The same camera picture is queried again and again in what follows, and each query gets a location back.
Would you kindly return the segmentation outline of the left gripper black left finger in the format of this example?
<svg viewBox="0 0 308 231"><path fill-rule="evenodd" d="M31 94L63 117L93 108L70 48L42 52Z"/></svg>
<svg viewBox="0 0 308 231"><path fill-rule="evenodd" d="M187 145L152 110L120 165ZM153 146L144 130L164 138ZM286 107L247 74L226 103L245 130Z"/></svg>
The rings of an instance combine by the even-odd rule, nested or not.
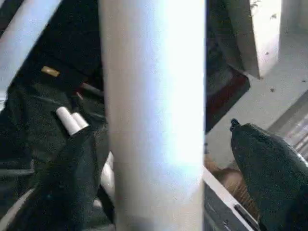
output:
<svg viewBox="0 0 308 231"><path fill-rule="evenodd" d="M114 221L114 206L100 186L109 153L106 127L89 126L69 138L31 181L35 190L23 215L21 231L80 231L98 197Z"/></svg>

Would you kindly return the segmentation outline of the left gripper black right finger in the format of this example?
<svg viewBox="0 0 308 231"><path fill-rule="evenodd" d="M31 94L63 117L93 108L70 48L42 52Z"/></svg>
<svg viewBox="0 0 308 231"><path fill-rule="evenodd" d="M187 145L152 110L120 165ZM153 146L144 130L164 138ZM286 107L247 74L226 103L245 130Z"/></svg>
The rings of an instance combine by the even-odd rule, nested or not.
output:
<svg viewBox="0 0 308 231"><path fill-rule="evenodd" d="M231 120L231 150L260 223L268 231L308 229L308 163L282 138Z"/></svg>

